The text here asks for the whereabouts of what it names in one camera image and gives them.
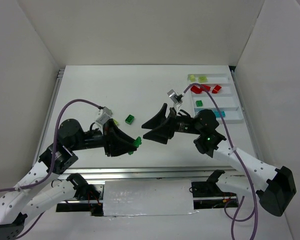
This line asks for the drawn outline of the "green thin lego brick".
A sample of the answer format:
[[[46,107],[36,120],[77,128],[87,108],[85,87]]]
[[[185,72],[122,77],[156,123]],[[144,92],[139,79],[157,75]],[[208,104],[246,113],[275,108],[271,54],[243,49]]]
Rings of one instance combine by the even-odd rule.
[[[141,144],[142,144],[142,138],[141,138],[140,136],[138,136],[138,137],[134,140],[133,146],[134,146],[136,149],[138,149],[139,146],[140,146]]]

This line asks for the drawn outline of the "dark green lego brick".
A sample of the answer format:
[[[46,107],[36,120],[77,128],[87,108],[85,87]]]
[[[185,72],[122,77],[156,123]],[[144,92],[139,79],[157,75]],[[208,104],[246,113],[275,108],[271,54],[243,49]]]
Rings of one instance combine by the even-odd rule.
[[[135,117],[133,115],[129,114],[124,121],[126,124],[131,125],[134,120],[135,120]]]

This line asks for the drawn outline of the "small green square lego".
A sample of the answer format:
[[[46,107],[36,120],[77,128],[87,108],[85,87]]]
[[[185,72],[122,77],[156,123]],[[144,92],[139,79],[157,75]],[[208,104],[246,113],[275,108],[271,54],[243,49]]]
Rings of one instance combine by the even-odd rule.
[[[201,100],[196,100],[196,101],[195,101],[195,105],[196,105],[197,107],[202,107],[202,106],[203,106],[203,102],[202,102]]]

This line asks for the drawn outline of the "blue long lego brick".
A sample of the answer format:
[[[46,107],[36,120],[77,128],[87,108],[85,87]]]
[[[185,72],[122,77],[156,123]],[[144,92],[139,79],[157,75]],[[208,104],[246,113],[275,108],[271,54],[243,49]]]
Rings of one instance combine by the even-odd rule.
[[[220,112],[214,111],[214,114],[215,114],[216,118],[225,118],[226,117],[225,111],[220,111]]]

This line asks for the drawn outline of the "red long lego brick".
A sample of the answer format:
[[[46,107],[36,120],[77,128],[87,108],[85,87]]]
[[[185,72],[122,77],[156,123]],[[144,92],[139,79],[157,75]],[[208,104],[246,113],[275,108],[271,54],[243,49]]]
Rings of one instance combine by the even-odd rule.
[[[196,86],[196,85],[193,85],[191,88],[190,88],[191,92],[194,93],[194,94],[201,94],[202,93],[202,88]]]

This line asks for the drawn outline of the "red curved lego brick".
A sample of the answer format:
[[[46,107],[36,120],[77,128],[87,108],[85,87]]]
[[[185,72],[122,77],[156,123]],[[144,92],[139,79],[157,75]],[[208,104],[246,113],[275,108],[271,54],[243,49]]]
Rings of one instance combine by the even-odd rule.
[[[201,84],[201,89],[203,92],[210,92],[211,87],[206,84]]]

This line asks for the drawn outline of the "pale yellow small lego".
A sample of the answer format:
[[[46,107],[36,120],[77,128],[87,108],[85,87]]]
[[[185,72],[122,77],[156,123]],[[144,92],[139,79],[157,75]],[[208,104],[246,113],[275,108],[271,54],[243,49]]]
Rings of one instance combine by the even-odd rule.
[[[190,80],[190,82],[193,83],[196,81],[196,77],[193,74],[191,74],[191,75],[189,75],[189,80]]]

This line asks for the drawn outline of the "pale yellow sloped lego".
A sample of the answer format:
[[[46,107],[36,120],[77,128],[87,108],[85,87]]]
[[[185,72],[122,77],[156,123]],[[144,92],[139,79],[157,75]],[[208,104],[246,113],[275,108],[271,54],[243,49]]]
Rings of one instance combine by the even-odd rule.
[[[198,82],[199,83],[207,83],[208,79],[206,76],[200,76],[200,77],[198,77]]]

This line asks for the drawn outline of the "red rounded lego brick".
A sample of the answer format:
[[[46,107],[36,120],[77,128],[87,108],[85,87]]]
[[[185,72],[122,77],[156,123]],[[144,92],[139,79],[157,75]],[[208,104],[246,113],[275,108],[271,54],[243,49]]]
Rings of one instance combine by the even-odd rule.
[[[217,84],[213,89],[212,89],[212,93],[213,94],[218,94],[219,92],[220,92],[220,90],[222,89],[222,87],[219,85],[219,84]]]

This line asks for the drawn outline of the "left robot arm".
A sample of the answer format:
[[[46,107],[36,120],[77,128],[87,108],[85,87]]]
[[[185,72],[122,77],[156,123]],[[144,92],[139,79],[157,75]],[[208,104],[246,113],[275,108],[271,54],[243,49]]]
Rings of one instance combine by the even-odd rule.
[[[99,200],[100,191],[79,173],[72,173],[53,188],[41,192],[78,160],[75,151],[103,148],[106,156],[118,157],[136,151],[134,142],[113,119],[109,119],[102,130],[90,128],[88,131],[84,131],[76,119],[62,122],[56,146],[50,145],[13,190],[0,197],[0,240],[16,240],[28,222],[59,202]]]

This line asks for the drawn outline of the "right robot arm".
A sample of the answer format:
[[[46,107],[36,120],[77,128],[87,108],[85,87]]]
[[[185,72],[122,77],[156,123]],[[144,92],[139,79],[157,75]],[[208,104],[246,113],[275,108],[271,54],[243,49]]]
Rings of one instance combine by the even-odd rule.
[[[160,111],[141,127],[149,131],[146,140],[167,144],[176,132],[195,134],[197,150],[213,159],[224,161],[242,173],[248,173],[249,183],[260,205],[270,214],[280,217],[295,196],[297,189],[292,171],[264,163],[243,150],[232,147],[230,139],[217,132],[216,115],[210,109],[199,111],[195,117],[178,115],[176,110],[164,103]]]

